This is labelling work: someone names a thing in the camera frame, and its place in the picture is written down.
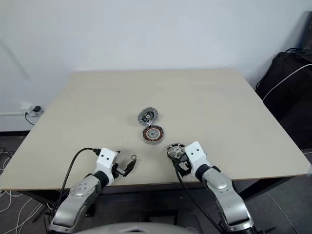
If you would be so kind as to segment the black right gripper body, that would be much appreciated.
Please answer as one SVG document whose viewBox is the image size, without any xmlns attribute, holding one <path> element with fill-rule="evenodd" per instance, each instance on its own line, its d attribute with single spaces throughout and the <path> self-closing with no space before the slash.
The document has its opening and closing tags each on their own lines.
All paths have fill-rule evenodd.
<svg viewBox="0 0 312 234">
<path fill-rule="evenodd" d="M 182 177 L 184 177 L 191 173 L 192 167 L 187 156 L 181 156 L 181 159 L 182 159 L 182 162 L 180 163 L 179 166 L 175 166 L 175 168 L 177 168 L 177 171 L 179 172 L 179 174 Z"/>
</svg>

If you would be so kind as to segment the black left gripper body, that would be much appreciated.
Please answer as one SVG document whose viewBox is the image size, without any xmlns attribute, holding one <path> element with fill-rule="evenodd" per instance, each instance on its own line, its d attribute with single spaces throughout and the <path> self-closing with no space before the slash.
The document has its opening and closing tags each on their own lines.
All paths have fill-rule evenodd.
<svg viewBox="0 0 312 234">
<path fill-rule="evenodd" d="M 118 163 L 113 165 L 113 177 L 124 176 L 125 171 L 118 167 Z"/>
</svg>

